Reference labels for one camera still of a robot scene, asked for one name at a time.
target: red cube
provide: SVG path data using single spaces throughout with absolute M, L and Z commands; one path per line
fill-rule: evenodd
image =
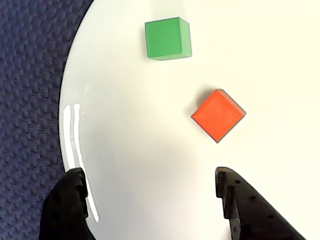
M 225 91 L 218 89 L 191 117 L 218 143 L 245 115 Z

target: green cube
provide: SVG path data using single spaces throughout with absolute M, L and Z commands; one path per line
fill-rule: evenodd
M 181 17 L 145 23 L 148 57 L 168 60 L 191 57 L 189 23 Z

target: block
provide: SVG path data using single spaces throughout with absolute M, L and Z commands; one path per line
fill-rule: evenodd
M 218 89 L 191 117 L 218 143 L 245 115 L 224 90 Z
M 191 57 L 189 23 L 181 17 L 145 23 L 148 57 L 169 60 Z

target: blue carpet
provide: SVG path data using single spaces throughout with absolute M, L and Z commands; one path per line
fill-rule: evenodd
M 62 173 L 58 110 L 76 31 L 93 0 L 0 1 L 0 239 L 38 239 Z

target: round white surface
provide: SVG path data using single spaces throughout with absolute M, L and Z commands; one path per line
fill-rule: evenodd
M 97 240 L 230 238 L 218 166 L 320 238 L 319 9 L 318 0 L 94 0 L 66 64 L 59 126 L 65 169 L 85 167 Z M 148 59 L 144 23 L 176 16 L 190 23 L 193 56 Z M 247 112 L 218 144 L 190 118 L 213 89 Z

